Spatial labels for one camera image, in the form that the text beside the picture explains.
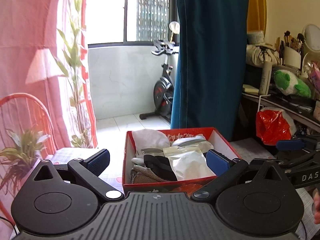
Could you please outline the person right hand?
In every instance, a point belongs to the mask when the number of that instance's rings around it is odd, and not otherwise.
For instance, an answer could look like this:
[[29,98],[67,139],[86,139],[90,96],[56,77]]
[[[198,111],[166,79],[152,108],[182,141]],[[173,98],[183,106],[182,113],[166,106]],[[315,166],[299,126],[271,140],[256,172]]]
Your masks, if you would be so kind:
[[314,223],[320,224],[320,197],[317,189],[313,192]]

